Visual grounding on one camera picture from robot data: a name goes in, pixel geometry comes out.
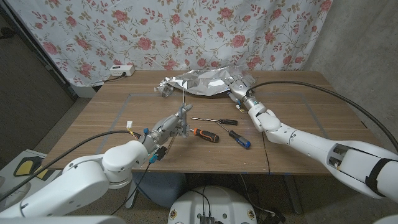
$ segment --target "black screwdriver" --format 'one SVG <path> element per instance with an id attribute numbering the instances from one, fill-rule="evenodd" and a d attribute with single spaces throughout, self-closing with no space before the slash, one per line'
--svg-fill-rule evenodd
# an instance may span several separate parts
<path id="1" fill-rule="evenodd" d="M 238 142 L 240 145 L 242 145 L 245 149 L 248 149 L 248 148 L 250 147 L 250 142 L 249 142 L 247 139 L 245 139 L 244 137 L 242 137 L 242 136 L 236 134 L 236 132 L 234 132 L 234 131 L 232 131 L 232 130 L 230 131 L 230 130 L 226 129 L 226 128 L 225 128 L 224 126 L 222 126 L 219 122 L 216 121 L 216 123 L 217 123 L 218 125 L 220 125 L 222 128 L 224 128 L 224 129 L 228 132 L 229 136 L 231 136 L 232 138 L 234 138 L 235 141 L 237 141 L 237 142 Z"/>
<path id="2" fill-rule="evenodd" d="M 217 143 L 218 140 L 220 139 L 218 135 L 215 133 L 211 133 L 209 131 L 204 131 L 198 128 L 195 129 L 189 129 L 191 132 L 193 132 L 194 135 L 199 136 L 203 138 L 204 140 L 210 141 L 210 142 L 215 142 Z"/>
<path id="3" fill-rule="evenodd" d="M 220 124 L 238 125 L 238 121 L 230 120 L 230 119 L 219 119 L 219 120 L 205 119 L 205 118 L 191 118 L 191 119 L 197 119 L 197 120 L 200 120 L 200 121 L 217 121 Z"/>

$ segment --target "aluminum foil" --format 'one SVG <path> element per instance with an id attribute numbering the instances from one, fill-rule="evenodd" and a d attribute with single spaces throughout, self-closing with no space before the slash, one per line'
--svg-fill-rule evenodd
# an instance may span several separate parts
<path id="1" fill-rule="evenodd" d="M 222 78 L 229 79 L 232 75 L 246 79 L 250 84 L 256 80 L 239 67 L 225 67 L 214 70 L 191 70 L 176 77 L 165 77 L 155 91 L 159 91 L 163 97 L 170 96 L 174 88 L 201 96 L 212 96 L 228 91 L 228 86 Z"/>

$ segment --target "blue handle screwdriver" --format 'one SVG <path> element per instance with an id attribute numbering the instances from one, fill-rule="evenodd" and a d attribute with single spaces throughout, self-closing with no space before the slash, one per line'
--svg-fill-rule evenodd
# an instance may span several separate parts
<path id="1" fill-rule="evenodd" d="M 228 132 L 229 136 L 231 136 L 232 138 L 235 139 L 236 142 L 238 142 L 240 145 L 242 145 L 245 149 L 248 149 L 250 147 L 250 142 L 245 139 L 244 137 L 236 134 L 236 132 L 234 131 L 230 131 L 228 129 L 226 129 L 224 126 L 222 126 L 219 122 L 215 121 L 218 125 L 220 125 L 222 128 L 225 129 L 225 131 Z"/>

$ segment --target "floral curtain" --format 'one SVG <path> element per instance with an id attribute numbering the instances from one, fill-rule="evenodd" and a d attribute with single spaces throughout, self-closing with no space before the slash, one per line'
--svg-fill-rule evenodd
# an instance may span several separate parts
<path id="1" fill-rule="evenodd" d="M 8 0 L 67 80 L 137 70 L 300 70 L 331 0 Z"/>

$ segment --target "blue connector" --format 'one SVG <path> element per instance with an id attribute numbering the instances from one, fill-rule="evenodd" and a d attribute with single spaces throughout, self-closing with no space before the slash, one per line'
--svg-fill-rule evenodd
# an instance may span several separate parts
<path id="1" fill-rule="evenodd" d="M 157 160 L 157 154 L 154 154 L 154 155 L 152 156 L 152 158 L 149 159 L 149 162 L 152 164 L 152 163 L 155 163 L 156 160 Z"/>

